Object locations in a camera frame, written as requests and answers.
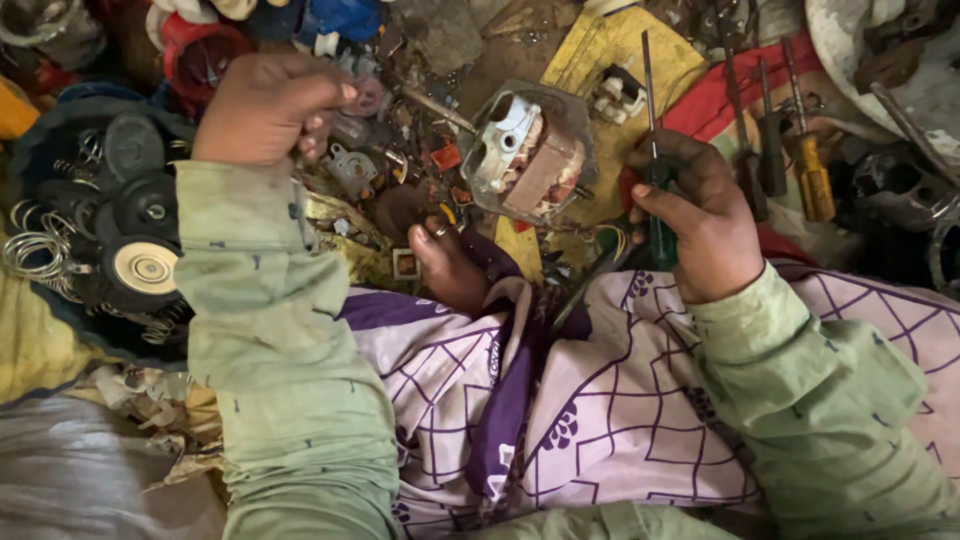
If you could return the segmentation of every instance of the yellow board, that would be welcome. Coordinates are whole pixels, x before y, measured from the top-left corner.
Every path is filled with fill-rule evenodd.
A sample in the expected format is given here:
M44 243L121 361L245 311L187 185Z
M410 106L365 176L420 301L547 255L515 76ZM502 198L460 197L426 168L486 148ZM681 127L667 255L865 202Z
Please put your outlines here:
M543 283L543 263L535 229L518 233L514 229L514 221L501 215L496 220L493 242L514 259L528 282Z
M581 14L540 82L588 98L604 70L617 63L627 67L643 83L640 34L644 30L649 32L654 98L657 117L660 117L706 73L707 65L683 37L643 8L629 8L609 17ZM578 199L562 215L583 225L593 225L622 214L617 178L637 139L649 129L646 109L623 126L594 120L600 178L590 189L596 198L593 201Z

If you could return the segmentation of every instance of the green sleeve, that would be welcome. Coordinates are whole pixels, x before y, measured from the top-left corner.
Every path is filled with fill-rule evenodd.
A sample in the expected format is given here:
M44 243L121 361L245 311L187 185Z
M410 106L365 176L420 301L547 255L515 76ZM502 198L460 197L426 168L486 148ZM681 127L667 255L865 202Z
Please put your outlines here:
M821 322L769 264L688 308L710 398L756 455L781 537L957 527L952 482L905 428L924 374L870 324Z
M225 538L396 537L394 412L335 317L348 279L304 250L289 175L177 164L177 286L193 377L216 389L232 496Z

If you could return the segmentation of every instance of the yellow cloth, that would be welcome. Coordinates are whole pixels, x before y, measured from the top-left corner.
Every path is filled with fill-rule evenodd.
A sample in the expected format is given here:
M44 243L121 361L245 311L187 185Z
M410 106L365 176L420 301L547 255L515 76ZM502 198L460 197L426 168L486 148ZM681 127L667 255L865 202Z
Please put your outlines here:
M2 230L4 219L0 219ZM0 233L0 241L7 236ZM66 323L30 289L0 265L0 410L32 397L44 398L70 386L97 347L81 343Z

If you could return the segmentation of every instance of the right hand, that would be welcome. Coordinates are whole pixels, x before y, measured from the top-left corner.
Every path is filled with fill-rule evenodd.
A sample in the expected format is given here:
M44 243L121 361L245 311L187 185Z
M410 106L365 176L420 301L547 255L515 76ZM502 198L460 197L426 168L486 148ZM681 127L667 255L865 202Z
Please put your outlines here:
M636 206L630 221L639 223L653 214L677 234L680 263L673 274L685 302L708 304L733 296L754 282L765 265L754 218L733 171L712 145L671 130L648 136L631 154L632 167L650 161L654 141L659 154L690 164L677 181L689 200L639 184L632 193Z

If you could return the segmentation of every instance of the metal washer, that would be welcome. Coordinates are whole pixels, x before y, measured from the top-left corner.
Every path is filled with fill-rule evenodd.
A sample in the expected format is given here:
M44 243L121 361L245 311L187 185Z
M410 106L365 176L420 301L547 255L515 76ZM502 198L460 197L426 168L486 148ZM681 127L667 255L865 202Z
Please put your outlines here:
M143 294L167 294L177 290L174 265L179 257L150 242L133 242L113 256L113 271L129 288Z

